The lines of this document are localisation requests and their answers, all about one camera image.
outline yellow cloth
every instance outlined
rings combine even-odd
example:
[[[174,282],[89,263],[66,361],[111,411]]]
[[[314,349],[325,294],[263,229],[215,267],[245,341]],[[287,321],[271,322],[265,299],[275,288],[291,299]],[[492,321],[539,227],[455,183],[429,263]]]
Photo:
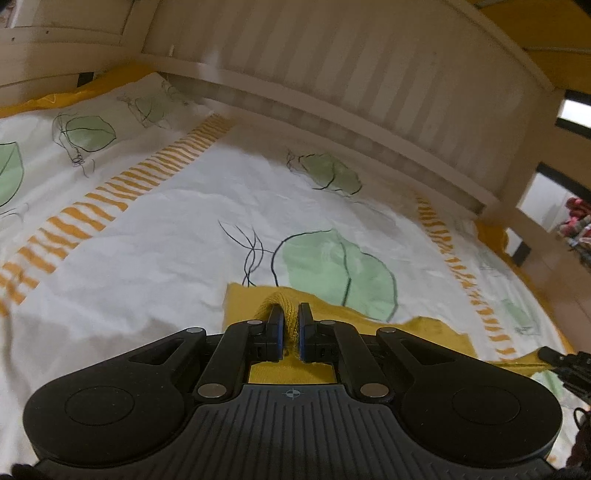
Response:
[[[335,376],[331,366],[325,364],[305,364],[297,356],[297,312],[302,302],[310,304],[315,320],[338,320],[355,325],[362,334],[375,335],[383,323],[366,319],[360,313],[347,307],[326,303],[312,294],[288,287],[243,287],[231,283],[226,290],[224,326],[243,320],[267,320],[271,307],[279,304],[285,314],[285,358],[279,363],[264,362],[253,365],[250,383],[263,384],[317,384],[334,383]],[[407,333],[416,335],[456,352],[476,357],[476,352],[466,334],[456,333],[445,323],[427,317],[416,317],[403,325],[396,325]],[[544,371],[549,365],[538,360],[535,352],[512,362],[496,363],[522,375],[531,376]]]
[[[558,335],[562,341],[566,353],[576,353],[569,340],[564,336],[564,334],[556,325],[556,321],[554,321],[554,312],[552,311],[552,307],[550,306],[548,300],[536,288],[531,279],[523,271],[521,271],[517,265],[513,263],[511,257],[505,253],[505,248],[507,247],[507,243],[509,241],[505,228],[499,225],[483,223],[481,221],[476,221],[475,224],[476,229],[478,230],[478,240],[490,248],[502,261],[504,261],[509,266],[509,268],[515,273],[515,275],[519,277],[525,286],[530,289],[530,292],[538,301],[540,306],[544,309],[546,315],[548,315],[550,320],[552,320],[554,327],[556,327],[556,331],[558,331]]]
[[[126,83],[137,82],[150,73],[154,73],[153,68],[138,63],[116,67],[101,75],[96,80],[82,85],[71,92],[51,93],[42,98],[2,107],[0,108],[0,118],[6,118],[32,110],[63,108],[74,105],[82,100],[88,100],[89,98],[110,92]]]

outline mattress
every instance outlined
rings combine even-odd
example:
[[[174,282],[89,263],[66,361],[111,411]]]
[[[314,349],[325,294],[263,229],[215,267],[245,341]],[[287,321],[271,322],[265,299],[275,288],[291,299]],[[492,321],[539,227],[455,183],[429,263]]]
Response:
[[[231,282],[289,286],[377,325],[417,316],[479,358],[563,350],[474,224],[313,145],[232,125],[158,74],[0,120],[0,470],[34,462],[27,398],[189,326],[222,331]],[[564,427],[581,403],[553,374]]]

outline bed headboard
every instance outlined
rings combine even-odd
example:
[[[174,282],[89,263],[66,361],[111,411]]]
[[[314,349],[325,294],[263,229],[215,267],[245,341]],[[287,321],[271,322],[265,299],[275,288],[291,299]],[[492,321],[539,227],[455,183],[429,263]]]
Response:
[[[16,2],[0,100],[140,59],[222,113],[378,160],[468,216],[498,203],[552,89],[465,0]]]

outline crosshair symbol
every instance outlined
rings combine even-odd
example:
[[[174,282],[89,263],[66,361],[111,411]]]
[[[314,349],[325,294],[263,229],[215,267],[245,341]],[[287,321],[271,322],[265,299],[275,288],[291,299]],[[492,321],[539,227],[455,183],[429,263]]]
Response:
[[[290,388],[287,392],[284,393],[284,395],[293,400],[294,398],[297,398],[301,395],[301,391],[296,390],[295,388]]]

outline yellow ceiling panel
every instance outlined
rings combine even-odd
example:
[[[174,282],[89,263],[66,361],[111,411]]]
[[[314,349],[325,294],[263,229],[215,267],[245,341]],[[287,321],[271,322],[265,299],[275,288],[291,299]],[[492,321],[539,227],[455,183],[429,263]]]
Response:
[[[524,48],[591,48],[591,17],[573,0],[508,0],[481,12]]]
[[[529,54],[555,87],[591,94],[591,55],[554,51]]]

